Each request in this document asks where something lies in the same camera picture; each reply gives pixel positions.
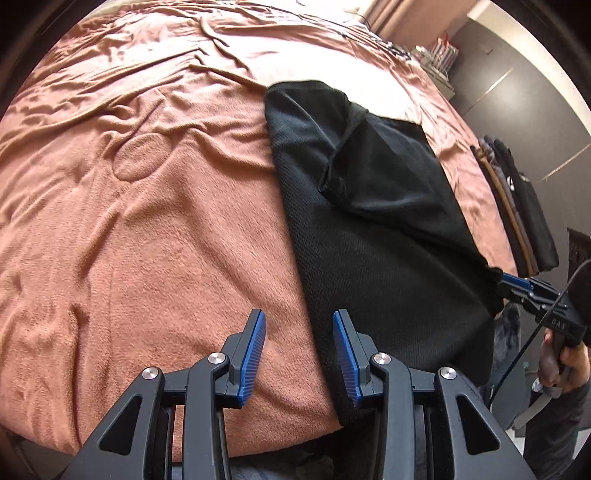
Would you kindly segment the person's right hand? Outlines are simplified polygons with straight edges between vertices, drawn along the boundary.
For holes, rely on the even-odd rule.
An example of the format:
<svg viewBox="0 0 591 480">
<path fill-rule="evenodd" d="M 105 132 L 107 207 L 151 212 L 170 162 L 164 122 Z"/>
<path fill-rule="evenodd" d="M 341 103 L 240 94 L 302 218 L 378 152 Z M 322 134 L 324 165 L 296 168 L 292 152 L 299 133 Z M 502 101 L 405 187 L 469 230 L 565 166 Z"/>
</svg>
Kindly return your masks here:
<svg viewBox="0 0 591 480">
<path fill-rule="evenodd" d="M 576 347 L 564 347 L 560 355 L 553 349 L 554 332 L 544 331 L 541 344 L 538 377 L 545 387 L 561 386 L 564 393 L 574 391 L 590 379 L 588 347 L 579 343 Z"/>
</svg>

